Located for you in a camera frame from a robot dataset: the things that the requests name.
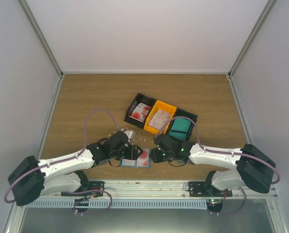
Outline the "black bin with red cards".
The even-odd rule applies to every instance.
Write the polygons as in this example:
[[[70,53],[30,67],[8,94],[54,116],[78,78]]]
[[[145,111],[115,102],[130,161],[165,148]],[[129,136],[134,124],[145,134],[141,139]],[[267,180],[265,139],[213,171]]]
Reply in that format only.
[[[124,121],[143,129],[156,101],[154,98],[138,93],[126,110]]]

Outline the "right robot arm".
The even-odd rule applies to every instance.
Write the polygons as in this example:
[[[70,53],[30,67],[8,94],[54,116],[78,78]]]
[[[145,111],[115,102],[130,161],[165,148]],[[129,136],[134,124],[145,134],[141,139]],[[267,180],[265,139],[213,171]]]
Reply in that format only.
[[[167,134],[154,140],[156,148],[149,154],[154,163],[180,162],[183,165],[212,165],[225,171],[211,171],[205,181],[204,191],[214,197],[222,190],[240,186],[267,194],[272,185],[276,164],[251,144],[243,148],[223,149],[201,146],[196,142],[180,141]]]

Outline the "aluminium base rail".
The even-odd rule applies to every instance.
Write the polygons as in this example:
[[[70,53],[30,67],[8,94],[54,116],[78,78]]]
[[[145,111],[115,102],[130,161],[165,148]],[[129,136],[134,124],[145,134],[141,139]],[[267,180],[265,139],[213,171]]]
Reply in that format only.
[[[104,180],[104,191],[111,194],[113,199],[218,199],[219,197],[205,197],[199,194],[197,197],[190,197],[188,192],[189,180]],[[278,199],[276,190],[272,185],[268,194],[261,194],[242,187],[248,200],[253,199]],[[243,193],[238,187],[231,188],[232,196],[226,200],[243,199]],[[82,196],[63,197],[61,193],[47,194],[38,199],[80,199]]]

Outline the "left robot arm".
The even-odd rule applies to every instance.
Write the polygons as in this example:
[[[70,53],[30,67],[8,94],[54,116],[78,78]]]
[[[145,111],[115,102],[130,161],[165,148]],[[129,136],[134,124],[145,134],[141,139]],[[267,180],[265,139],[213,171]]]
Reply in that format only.
[[[26,157],[9,175],[9,191],[17,206],[32,203],[40,196],[58,192],[75,192],[84,196],[89,192],[89,181],[82,172],[115,160],[137,160],[143,153],[130,143],[131,133],[116,132],[83,149],[52,159],[37,160]]]

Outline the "left aluminium frame post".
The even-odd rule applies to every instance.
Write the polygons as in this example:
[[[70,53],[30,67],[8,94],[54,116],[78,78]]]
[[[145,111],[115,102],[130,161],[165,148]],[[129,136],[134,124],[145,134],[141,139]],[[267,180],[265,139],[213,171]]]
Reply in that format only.
[[[62,72],[50,46],[48,45],[48,42],[46,40],[46,38],[44,37],[42,30],[40,29],[28,3],[26,0],[18,0],[17,1],[23,11],[23,13],[25,14],[25,16],[27,17],[28,22],[31,24],[33,31],[35,32],[39,42],[41,43],[44,51],[46,52],[50,62],[52,63],[56,73],[59,75],[59,78],[62,79],[64,73]]]

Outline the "white floral credit card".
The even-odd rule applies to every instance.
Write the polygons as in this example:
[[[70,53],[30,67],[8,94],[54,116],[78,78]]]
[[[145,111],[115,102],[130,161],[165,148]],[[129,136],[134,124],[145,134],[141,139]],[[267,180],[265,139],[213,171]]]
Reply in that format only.
[[[123,166],[135,167],[135,166],[137,166],[137,161],[136,160],[122,159],[122,165]]]

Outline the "aluminium frame post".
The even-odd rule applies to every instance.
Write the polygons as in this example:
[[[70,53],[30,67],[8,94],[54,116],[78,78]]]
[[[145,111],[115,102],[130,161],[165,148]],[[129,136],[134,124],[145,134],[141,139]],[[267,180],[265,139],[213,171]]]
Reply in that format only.
[[[234,64],[232,65],[231,69],[229,70],[227,76],[229,79],[232,78],[232,76],[235,74],[237,68],[239,67],[241,61],[243,60],[244,56],[248,52],[248,49],[252,45],[253,41],[255,40],[257,34],[259,33],[260,29],[262,28],[263,24],[265,23],[266,19],[270,15],[272,9],[274,8],[275,4],[277,3],[277,0],[268,0],[266,1],[266,4],[264,8],[262,9],[259,17],[257,18],[251,32],[249,33],[242,49],[240,50]]]
[[[42,30],[40,29],[28,3],[26,0],[18,0],[17,1],[23,11],[23,13],[25,14],[25,16],[27,17],[28,22],[31,24],[33,31],[35,32],[39,42],[41,43],[44,51],[46,52],[50,62],[52,63],[56,73],[59,75],[59,78],[62,79],[64,73],[62,72],[50,46],[48,45],[48,42],[46,40],[46,38],[44,37]]]

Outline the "red and white card stack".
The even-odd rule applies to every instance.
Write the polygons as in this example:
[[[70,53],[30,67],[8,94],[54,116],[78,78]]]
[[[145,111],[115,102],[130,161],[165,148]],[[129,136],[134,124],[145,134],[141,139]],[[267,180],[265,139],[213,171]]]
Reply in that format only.
[[[139,103],[132,111],[130,117],[140,122],[144,122],[145,118],[150,110],[150,106],[144,103]]]

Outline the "red dotted credit card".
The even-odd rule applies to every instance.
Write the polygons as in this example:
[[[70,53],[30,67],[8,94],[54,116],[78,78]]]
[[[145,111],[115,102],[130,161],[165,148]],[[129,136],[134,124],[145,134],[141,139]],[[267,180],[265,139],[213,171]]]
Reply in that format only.
[[[150,167],[150,149],[143,149],[143,154],[137,159],[137,167]]]

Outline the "right aluminium frame post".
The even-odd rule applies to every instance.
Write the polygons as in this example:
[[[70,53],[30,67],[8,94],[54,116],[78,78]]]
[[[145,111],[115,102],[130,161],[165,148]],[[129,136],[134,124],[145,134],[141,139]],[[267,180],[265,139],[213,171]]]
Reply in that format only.
[[[232,78],[232,76],[235,74],[237,68],[239,67],[241,61],[243,60],[244,56],[248,52],[248,49],[252,45],[253,41],[255,40],[257,34],[259,33],[260,29],[262,28],[263,24],[265,23],[266,19],[270,15],[272,9],[274,8],[275,4],[277,3],[277,0],[268,0],[266,1],[266,4],[264,8],[262,9],[259,17],[257,18],[251,32],[249,33],[242,49],[240,50],[234,64],[232,65],[231,69],[229,70],[227,76],[229,79]]]

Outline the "black bin with teal cards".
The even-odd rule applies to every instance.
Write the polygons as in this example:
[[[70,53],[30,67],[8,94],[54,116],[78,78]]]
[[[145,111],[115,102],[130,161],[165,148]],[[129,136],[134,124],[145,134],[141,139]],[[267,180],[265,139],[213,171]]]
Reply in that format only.
[[[174,117],[187,117],[196,123],[198,115],[177,108]],[[194,125],[188,119],[177,118],[169,124],[166,134],[181,141],[188,141],[192,135],[193,128]]]

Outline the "yellow bin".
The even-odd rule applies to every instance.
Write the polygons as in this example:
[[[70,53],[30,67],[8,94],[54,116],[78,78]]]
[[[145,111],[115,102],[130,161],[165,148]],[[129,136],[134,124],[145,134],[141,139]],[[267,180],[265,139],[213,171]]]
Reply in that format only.
[[[160,100],[157,100],[148,114],[144,130],[157,134],[159,130],[163,129],[165,133],[170,123],[165,127],[164,124],[170,120],[176,113],[177,108]]]

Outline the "blue leather card holder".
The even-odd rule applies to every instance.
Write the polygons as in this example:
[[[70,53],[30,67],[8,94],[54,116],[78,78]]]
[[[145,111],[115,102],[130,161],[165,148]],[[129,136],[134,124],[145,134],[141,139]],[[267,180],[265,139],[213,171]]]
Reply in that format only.
[[[151,162],[149,158],[150,149],[143,149],[143,153],[138,157],[137,160],[121,160],[121,166],[125,167],[136,167],[136,168],[150,168]]]

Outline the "teal card stack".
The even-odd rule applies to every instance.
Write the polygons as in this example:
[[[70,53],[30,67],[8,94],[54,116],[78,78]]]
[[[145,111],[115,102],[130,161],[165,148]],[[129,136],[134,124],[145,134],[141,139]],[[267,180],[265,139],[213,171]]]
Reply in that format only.
[[[181,141],[187,141],[191,122],[185,118],[177,118],[172,121],[168,135]]]

